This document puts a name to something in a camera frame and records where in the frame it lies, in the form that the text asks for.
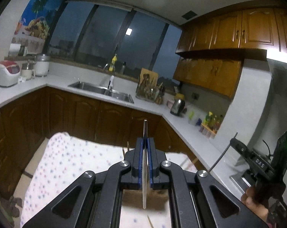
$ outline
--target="black wire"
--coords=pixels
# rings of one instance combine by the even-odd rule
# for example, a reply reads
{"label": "black wire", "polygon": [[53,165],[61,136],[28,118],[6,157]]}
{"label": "black wire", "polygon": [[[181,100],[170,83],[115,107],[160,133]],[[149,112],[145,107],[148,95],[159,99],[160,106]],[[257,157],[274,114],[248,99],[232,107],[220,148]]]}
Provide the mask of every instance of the black wire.
{"label": "black wire", "polygon": [[267,146],[267,148],[268,148],[268,150],[269,150],[269,156],[268,156],[268,158],[270,158],[270,157],[271,157],[270,148],[269,148],[268,144],[267,144],[264,140],[262,140],[262,141],[264,142],[264,144],[266,144],[266,146]]}

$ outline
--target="hand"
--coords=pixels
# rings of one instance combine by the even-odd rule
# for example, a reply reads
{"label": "hand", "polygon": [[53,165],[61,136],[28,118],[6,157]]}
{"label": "hand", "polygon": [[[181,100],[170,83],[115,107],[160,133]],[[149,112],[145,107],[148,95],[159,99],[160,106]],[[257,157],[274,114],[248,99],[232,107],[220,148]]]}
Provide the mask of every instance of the hand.
{"label": "hand", "polygon": [[269,210],[264,205],[257,203],[254,200],[255,186],[251,186],[247,189],[246,193],[242,195],[241,202],[247,206],[253,213],[266,222]]}

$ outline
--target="white countertop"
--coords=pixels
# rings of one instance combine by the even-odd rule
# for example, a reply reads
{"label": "white countertop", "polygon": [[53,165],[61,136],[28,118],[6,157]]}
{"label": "white countertop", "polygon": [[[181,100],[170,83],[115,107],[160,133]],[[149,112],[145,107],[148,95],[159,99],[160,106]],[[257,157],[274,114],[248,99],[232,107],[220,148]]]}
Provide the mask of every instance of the white countertop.
{"label": "white countertop", "polygon": [[[80,94],[83,96],[103,100],[106,102],[119,104],[121,106],[130,107],[144,112],[161,115],[174,129],[174,131],[181,137],[181,139],[187,144],[187,146],[198,157],[199,161],[208,169],[218,159],[221,152],[218,151],[211,143],[210,139],[202,135],[198,130],[199,128],[188,124],[187,118],[176,117],[170,114],[170,110],[165,105],[157,105],[155,103],[149,103],[143,100],[139,100],[135,97],[135,88],[128,88],[129,93],[134,101],[134,104],[113,99],[111,97],[92,93],[88,91],[79,90],[76,88],[68,87],[68,85],[75,83],[75,78],[60,77],[49,74],[47,77],[36,77],[20,83],[12,87],[4,88],[0,87],[0,108],[9,102],[27,94],[39,88],[49,86],[71,93]],[[244,170],[244,165],[235,167],[229,163],[229,161],[223,157],[217,166],[212,170],[211,174],[219,180],[231,193],[233,193],[238,199],[241,197],[241,192],[232,183],[229,176],[234,175]]]}

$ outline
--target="range hood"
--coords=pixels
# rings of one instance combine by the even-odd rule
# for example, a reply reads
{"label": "range hood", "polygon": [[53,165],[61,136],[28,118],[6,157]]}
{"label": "range hood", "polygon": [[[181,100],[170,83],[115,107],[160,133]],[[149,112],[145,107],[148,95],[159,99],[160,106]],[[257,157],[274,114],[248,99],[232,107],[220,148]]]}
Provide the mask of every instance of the range hood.
{"label": "range hood", "polygon": [[275,93],[287,97],[287,53],[267,50],[267,61]]}

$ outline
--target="power outlet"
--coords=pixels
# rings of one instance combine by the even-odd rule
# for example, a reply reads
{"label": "power outlet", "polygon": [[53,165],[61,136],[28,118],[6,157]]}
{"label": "power outlet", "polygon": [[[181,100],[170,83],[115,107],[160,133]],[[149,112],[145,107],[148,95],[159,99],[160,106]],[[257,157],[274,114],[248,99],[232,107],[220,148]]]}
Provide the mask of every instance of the power outlet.
{"label": "power outlet", "polygon": [[199,94],[198,93],[192,93],[191,98],[194,100],[198,100],[199,99]]}

